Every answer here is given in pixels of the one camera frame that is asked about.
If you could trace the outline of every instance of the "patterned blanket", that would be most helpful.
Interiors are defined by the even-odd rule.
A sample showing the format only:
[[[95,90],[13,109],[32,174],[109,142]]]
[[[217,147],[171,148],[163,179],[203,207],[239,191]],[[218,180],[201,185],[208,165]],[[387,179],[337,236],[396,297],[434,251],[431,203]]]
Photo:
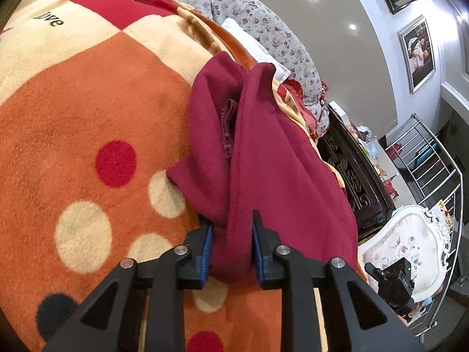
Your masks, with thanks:
[[[0,32],[0,307],[32,352],[121,259],[198,226],[166,170],[191,151],[191,86],[221,51],[256,64],[175,0],[23,0]],[[279,350],[280,298],[213,278],[186,292],[188,351]]]

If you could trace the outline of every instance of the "maroon fabric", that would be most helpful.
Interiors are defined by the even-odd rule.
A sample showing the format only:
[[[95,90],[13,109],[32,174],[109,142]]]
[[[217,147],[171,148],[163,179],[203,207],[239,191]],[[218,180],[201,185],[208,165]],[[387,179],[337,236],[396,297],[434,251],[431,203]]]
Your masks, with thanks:
[[[356,269],[352,210],[329,167],[278,108],[274,73],[271,64],[248,72],[226,53],[207,62],[189,102],[192,153],[167,171],[191,205],[214,222],[211,273],[225,282],[250,271],[253,209],[283,243],[308,258],[338,256]],[[230,99],[239,102],[231,163],[220,125]]]

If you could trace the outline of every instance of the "dark wood furniture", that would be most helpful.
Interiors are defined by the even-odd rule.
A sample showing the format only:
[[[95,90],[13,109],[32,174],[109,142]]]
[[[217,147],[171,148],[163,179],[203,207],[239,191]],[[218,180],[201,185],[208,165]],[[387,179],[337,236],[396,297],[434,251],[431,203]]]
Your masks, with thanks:
[[[380,228],[389,221],[395,210],[392,198],[374,166],[332,109],[329,119],[330,128],[317,143],[321,156],[344,179],[358,233]]]

